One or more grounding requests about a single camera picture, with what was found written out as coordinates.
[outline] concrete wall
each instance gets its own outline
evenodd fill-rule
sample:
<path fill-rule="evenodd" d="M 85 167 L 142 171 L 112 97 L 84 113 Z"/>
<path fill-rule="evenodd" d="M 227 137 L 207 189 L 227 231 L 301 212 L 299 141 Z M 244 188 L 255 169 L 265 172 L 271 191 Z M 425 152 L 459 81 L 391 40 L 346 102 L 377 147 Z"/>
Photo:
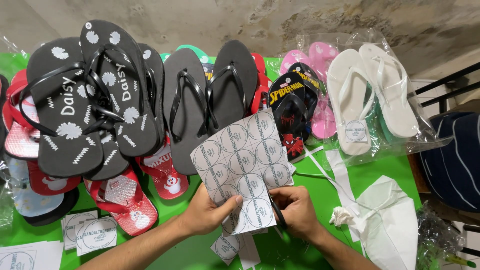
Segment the concrete wall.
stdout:
<path fill-rule="evenodd" d="M 78 35 L 94 18 L 120 25 L 160 53 L 192 44 L 209 55 L 234 38 L 252 52 L 276 56 L 295 48 L 299 33 L 351 33 L 377 27 L 409 74 L 435 69 L 480 44 L 480 0 L 5 1 L 17 8 L 27 6 L 26 11 L 34 14 L 25 21 L 18 10 L 9 11 L 11 7 L 3 4 L 0 12 L 0 33 L 17 35 L 19 45 L 25 43 L 27 49 L 34 43 L 29 40 L 39 36 Z"/>

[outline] green table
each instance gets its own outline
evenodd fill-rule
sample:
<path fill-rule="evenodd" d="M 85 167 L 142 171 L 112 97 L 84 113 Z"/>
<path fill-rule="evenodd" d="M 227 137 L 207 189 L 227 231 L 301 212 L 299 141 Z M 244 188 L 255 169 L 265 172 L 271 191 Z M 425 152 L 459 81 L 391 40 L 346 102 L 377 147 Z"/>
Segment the green table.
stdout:
<path fill-rule="evenodd" d="M 278 61 L 278 59 L 266 59 L 268 61 Z M 275 79 L 276 75 L 267 70 L 267 75 Z M 322 164 L 322 151 L 312 155 L 320 164 Z M 297 163 L 297 172 L 306 174 L 321 174 L 310 158 L 305 158 Z M 386 175 L 397 181 L 405 193 L 414 200 L 415 207 L 421 206 L 420 198 L 413 180 L 407 157 L 391 157 L 378 160 L 371 163 L 348 167 L 348 175 L 352 187 L 353 195 L 358 198 L 360 194 L 380 176 Z M 201 179 L 198 175 L 189 177 L 190 187 L 187 192 L 173 200 L 160 199 L 155 190 L 153 182 L 147 175 L 140 177 L 140 183 L 143 191 L 149 197 L 158 209 L 158 221 L 156 225 L 163 223 L 173 215 L 182 213 L 188 206 L 190 199 L 196 191 Z M 295 185 L 307 187 L 312 197 L 315 211 L 319 221 L 335 237 L 345 242 L 361 252 L 360 242 L 353 243 L 346 225 L 336 228 L 328 222 L 332 215 L 333 208 L 340 206 L 340 200 L 337 191 L 328 180 L 322 177 L 307 177 L 302 175 L 293 175 Z M 97 209 L 91 197 L 86 193 L 83 184 L 79 185 L 80 198 L 71 213 L 85 212 Z M 100 216 L 108 215 L 101 211 Z M 238 256 L 232 261 L 230 266 L 226 264 L 210 249 L 211 244 L 221 234 L 221 228 L 214 232 L 189 238 L 176 245 L 164 255 L 160 256 L 148 269 L 175 269 L 175 270 L 211 270 L 211 269 L 241 269 L 241 263 Z M 119 229 L 118 244 L 121 244 L 131 236 Z M 307 249 L 307 243 L 298 238 L 290 237 L 284 233 L 284 238 L 280 238 L 278 233 L 269 228 L 269 232 L 258 234 L 254 237 L 255 244 L 260 255 L 262 263 L 257 265 L 257 270 L 280 270 L 280 269 L 331 269 L 322 255 L 313 247 Z M 0 238 L 0 246 L 21 245 L 39 241 L 55 241 L 62 239 L 60 220 L 42 227 L 32 227 L 15 211 L 13 220 L 13 233 Z M 70 270 L 87 262 L 91 258 L 98 256 L 107 249 L 102 249 L 77 257 L 76 250 L 63 252 L 61 269 Z"/>

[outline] right hand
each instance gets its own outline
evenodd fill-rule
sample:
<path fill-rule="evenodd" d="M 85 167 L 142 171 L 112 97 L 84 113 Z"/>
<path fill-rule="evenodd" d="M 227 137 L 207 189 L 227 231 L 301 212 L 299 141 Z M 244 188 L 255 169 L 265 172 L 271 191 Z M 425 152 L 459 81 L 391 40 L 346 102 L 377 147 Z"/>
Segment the right hand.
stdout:
<path fill-rule="evenodd" d="M 273 201 L 281 209 L 288 232 L 311 242 L 327 232 L 315 214 L 310 194 L 304 186 L 284 186 L 270 190 Z"/>

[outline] zigzag print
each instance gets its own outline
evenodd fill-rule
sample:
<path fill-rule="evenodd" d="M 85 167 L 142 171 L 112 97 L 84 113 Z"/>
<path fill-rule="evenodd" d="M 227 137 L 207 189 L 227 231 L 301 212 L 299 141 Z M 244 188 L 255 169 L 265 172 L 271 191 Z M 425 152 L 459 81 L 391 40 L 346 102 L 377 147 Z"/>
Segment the zigzag print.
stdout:
<path fill-rule="evenodd" d="M 117 152 L 117 150 L 113 150 L 112 153 L 108 156 L 108 158 L 105 160 L 105 162 L 103 163 L 103 165 L 107 165 L 108 162 L 112 159 L 113 155 L 115 155 L 115 153 Z"/>
<path fill-rule="evenodd" d="M 140 129 L 143 131 L 144 128 L 145 128 L 145 120 L 147 120 L 147 115 L 144 114 L 144 119 L 142 120 L 142 126 L 140 127 Z"/>
<path fill-rule="evenodd" d="M 127 135 L 124 135 L 123 137 L 125 138 L 125 140 L 127 140 L 127 142 L 129 142 L 132 145 L 132 147 L 136 146 L 135 143 L 130 138 L 128 138 Z"/>
<path fill-rule="evenodd" d="M 103 58 L 107 60 L 108 62 L 112 62 L 112 59 L 108 58 L 105 54 L 103 55 Z"/>
<path fill-rule="evenodd" d="M 48 144 L 50 144 L 50 146 L 52 147 L 52 149 L 53 149 L 54 151 L 57 151 L 57 150 L 59 149 L 58 146 L 52 142 L 52 139 L 50 139 L 50 136 L 43 135 L 43 137 L 44 137 L 45 140 L 48 142 Z"/>
<path fill-rule="evenodd" d="M 117 104 L 117 101 L 115 100 L 115 97 L 113 96 L 113 94 L 110 94 L 110 96 L 112 97 L 112 102 L 113 102 L 113 105 L 115 106 L 115 110 L 117 112 L 120 112 L 120 107 L 119 105 Z"/>
<path fill-rule="evenodd" d="M 92 139 L 90 139 L 90 137 L 87 137 L 86 140 L 90 145 L 93 145 L 93 146 L 95 145 L 95 142 Z"/>
<path fill-rule="evenodd" d="M 88 147 L 85 147 L 82 149 L 82 151 L 80 152 L 80 154 L 78 154 L 77 158 L 72 162 L 73 164 L 78 164 L 78 162 L 80 161 L 80 159 L 84 156 L 84 154 L 88 151 Z"/>
<path fill-rule="evenodd" d="M 87 112 L 86 112 L 85 118 L 84 118 L 85 124 L 88 124 L 88 122 L 90 121 L 90 110 L 91 109 L 92 109 L 92 105 L 88 105 L 87 106 Z"/>
<path fill-rule="evenodd" d="M 50 108 L 53 108 L 52 98 L 51 98 L 51 97 L 48 97 L 47 100 L 48 100 L 48 106 L 49 106 Z"/>

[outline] navy striped cloth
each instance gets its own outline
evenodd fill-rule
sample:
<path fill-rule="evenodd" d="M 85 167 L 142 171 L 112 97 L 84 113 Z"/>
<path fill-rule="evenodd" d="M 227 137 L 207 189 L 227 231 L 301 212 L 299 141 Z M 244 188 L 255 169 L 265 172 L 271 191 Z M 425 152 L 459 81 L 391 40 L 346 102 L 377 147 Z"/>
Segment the navy striped cloth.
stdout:
<path fill-rule="evenodd" d="M 446 146 L 420 152 L 429 190 L 452 208 L 480 213 L 480 115 L 451 112 L 431 119 Z"/>

